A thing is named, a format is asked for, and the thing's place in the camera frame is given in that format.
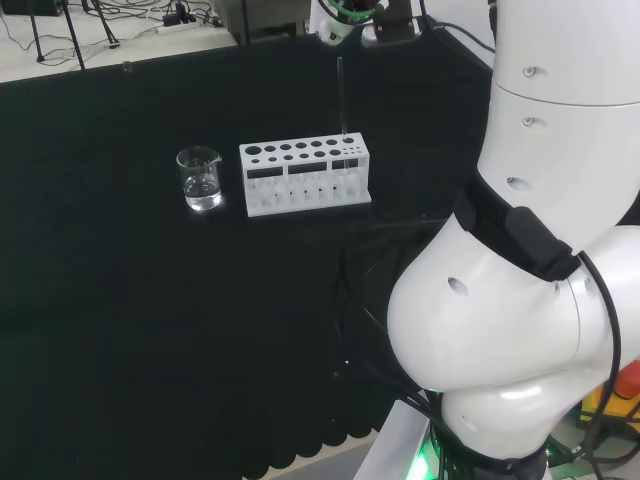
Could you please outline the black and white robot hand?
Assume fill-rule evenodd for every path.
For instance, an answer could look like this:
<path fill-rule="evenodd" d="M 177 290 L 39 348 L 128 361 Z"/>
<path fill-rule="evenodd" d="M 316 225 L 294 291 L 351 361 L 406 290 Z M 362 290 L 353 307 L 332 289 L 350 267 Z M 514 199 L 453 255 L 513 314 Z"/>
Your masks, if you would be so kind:
<path fill-rule="evenodd" d="M 410 1 L 317 0 L 310 2 L 307 32 L 337 47 L 355 34 L 365 49 L 411 43 L 421 27 Z"/>

